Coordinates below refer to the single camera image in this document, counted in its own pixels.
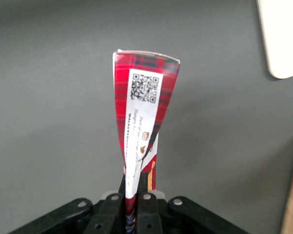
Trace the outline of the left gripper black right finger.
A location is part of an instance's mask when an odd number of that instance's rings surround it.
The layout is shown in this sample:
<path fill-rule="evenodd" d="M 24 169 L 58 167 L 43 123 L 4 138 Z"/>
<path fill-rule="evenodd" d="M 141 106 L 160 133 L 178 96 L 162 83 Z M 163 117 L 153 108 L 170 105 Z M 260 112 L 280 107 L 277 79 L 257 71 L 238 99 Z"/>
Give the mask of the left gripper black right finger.
<path fill-rule="evenodd" d="M 161 202 L 165 194 L 159 190 L 148 189 L 148 173 L 141 173 L 136 197 L 136 234 L 163 234 L 160 215 Z"/>

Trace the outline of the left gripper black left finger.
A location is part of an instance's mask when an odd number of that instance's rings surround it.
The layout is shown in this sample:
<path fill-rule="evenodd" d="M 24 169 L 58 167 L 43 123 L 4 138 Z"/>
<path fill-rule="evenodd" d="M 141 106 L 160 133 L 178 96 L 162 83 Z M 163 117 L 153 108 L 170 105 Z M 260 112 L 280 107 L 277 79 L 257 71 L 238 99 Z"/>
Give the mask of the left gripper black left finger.
<path fill-rule="evenodd" d="M 85 234 L 125 234 L 125 176 L 117 192 L 110 192 L 100 200 L 98 210 L 91 217 Z"/>

